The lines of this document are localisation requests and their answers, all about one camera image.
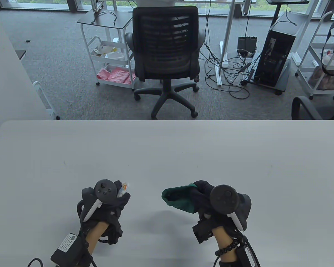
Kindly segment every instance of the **office chair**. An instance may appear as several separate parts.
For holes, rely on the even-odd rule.
[[[292,120],[334,120],[334,105],[315,107],[308,98],[295,97],[291,117]]]
[[[163,88],[142,88],[134,91],[135,100],[141,94],[159,95],[151,118],[164,102],[171,98],[189,108],[193,118],[198,116],[195,107],[177,94],[186,89],[199,90],[199,49],[205,39],[205,31],[199,32],[198,8],[196,6],[141,7],[132,12],[133,33],[125,40],[135,59],[135,75],[140,81],[160,80]],[[171,85],[171,79],[189,77],[195,82]]]

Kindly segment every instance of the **pink plastic bag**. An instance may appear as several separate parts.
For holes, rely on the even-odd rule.
[[[98,79],[113,81],[115,83],[131,84],[130,74],[127,70],[121,68],[115,68],[111,72],[102,68],[97,74]],[[135,74],[132,73],[132,79],[136,78]]]

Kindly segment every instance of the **floor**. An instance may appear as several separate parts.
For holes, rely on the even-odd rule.
[[[64,120],[148,120],[157,96],[143,95],[140,101],[134,100],[130,89],[115,86],[95,85],[92,67],[86,54],[79,25],[76,21],[82,13],[44,11],[0,11],[0,20],[16,50],[27,50],[22,64],[32,82],[39,81]],[[205,18],[200,18],[200,27],[205,27]],[[225,33],[226,18],[210,18],[210,48],[219,52],[219,41]],[[228,52],[235,56],[237,37],[245,33],[246,19],[233,21]],[[257,36],[261,50],[270,25],[269,19],[250,19],[248,35]],[[299,47],[302,56],[317,26],[311,22]],[[86,27],[87,38],[103,35],[99,28]],[[207,55],[205,47],[202,53]],[[200,61],[200,90],[181,92],[196,106],[199,120],[277,120],[290,119],[291,103],[295,96],[304,95],[294,75],[290,75],[287,90],[281,96],[272,91],[248,85],[250,96],[239,100],[229,93],[209,88],[205,83],[204,61]],[[159,81],[138,82],[137,87],[160,86]],[[332,97],[315,97],[316,105],[334,104]],[[157,115],[158,119],[190,120],[190,112],[180,104],[168,100]]]

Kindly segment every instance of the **chair base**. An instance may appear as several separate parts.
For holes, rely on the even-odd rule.
[[[151,118],[156,119],[156,115],[161,109],[162,105],[166,102],[167,99],[173,99],[181,103],[183,106],[190,110],[190,114],[193,118],[198,116],[198,112],[195,111],[195,106],[193,106],[187,99],[177,94],[178,92],[186,89],[193,88],[193,91],[196,93],[199,90],[199,87],[194,82],[182,83],[179,85],[171,85],[171,80],[163,80],[163,88],[142,88],[134,91],[135,100],[138,101],[141,99],[140,95],[159,95],[159,99],[155,104],[152,112]]]

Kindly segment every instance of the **beaded bracelet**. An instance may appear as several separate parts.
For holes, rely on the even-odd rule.
[[[238,244],[240,244],[239,241],[237,239],[234,239],[233,243],[231,243],[230,245],[228,245],[226,248],[222,248],[220,250],[217,250],[215,252],[215,255],[219,257],[219,256],[227,253],[228,251],[231,251],[232,249],[236,248]]]

